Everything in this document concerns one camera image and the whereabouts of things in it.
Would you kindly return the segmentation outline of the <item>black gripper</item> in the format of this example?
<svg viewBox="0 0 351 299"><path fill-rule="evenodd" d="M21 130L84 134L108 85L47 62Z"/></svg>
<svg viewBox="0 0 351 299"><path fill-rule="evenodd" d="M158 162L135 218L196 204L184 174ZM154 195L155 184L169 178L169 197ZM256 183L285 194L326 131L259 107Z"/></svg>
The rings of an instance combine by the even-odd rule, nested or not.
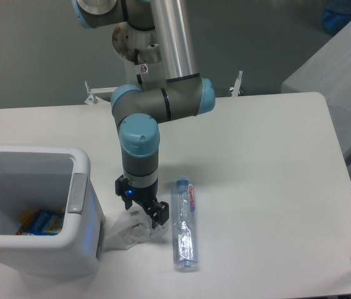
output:
<svg viewBox="0 0 351 299"><path fill-rule="evenodd" d="M115 181L115 194L121 197L124 208L130 209L133 203L141 206L151 218L151 228L164 225L169 219L169 204L157 201L157 181L147 187L134 187L129 179L121 175Z"/></svg>

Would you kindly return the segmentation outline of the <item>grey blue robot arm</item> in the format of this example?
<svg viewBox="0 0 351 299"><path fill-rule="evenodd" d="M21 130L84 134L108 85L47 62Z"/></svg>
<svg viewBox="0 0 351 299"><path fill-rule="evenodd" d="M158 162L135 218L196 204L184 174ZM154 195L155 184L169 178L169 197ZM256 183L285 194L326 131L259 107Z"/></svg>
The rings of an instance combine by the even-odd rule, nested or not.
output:
<svg viewBox="0 0 351 299"><path fill-rule="evenodd" d="M111 112L121 147L123 174L115 193L126 208L138 204L152 226L169 218L157 200L159 124L213 110L215 92L197 67L185 1L74 1L83 27L124 24L124 44L133 53L136 84L111 95Z"/></svg>

